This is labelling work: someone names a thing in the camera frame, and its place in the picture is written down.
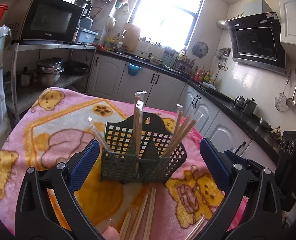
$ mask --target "microwave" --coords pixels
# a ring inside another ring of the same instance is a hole
[[[83,8],[63,0],[19,0],[8,11],[5,25],[12,42],[70,43]]]
[[[235,62],[286,74],[277,14],[261,13],[226,22]]]

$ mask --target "screw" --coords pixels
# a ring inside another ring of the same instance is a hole
[[[239,163],[236,163],[235,165],[234,165],[234,167],[235,167],[235,169],[236,170],[242,170],[242,165],[241,164],[239,164]]]
[[[58,169],[58,170],[62,170],[62,169],[64,169],[66,167],[66,163],[58,163],[57,165],[56,165],[56,168]]]
[[[265,169],[264,169],[264,172],[265,172],[266,174],[271,174],[271,170],[269,170],[268,168],[265,168]]]
[[[35,171],[35,168],[34,167],[30,167],[30,168],[27,169],[27,172],[29,174],[33,173],[34,171]]]

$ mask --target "pot lid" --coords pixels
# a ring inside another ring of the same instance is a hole
[[[33,71],[28,70],[27,67],[24,67],[23,70],[19,70],[17,72],[17,75],[19,75],[19,76],[31,76],[32,74],[33,74]]]
[[[62,58],[60,58],[60,57],[52,57],[52,58],[47,58],[47,59],[38,61],[36,63],[36,65],[47,67],[47,66],[59,64],[59,63],[62,63],[62,62],[63,62]]]

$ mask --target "range hood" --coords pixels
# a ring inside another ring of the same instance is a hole
[[[243,14],[221,24],[230,34],[233,61],[286,74],[280,22],[264,0],[245,4]]]

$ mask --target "cutting board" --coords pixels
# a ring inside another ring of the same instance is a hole
[[[124,30],[126,30],[126,35],[123,46],[128,47],[127,51],[134,52],[139,41],[141,29],[131,23],[125,23]]]

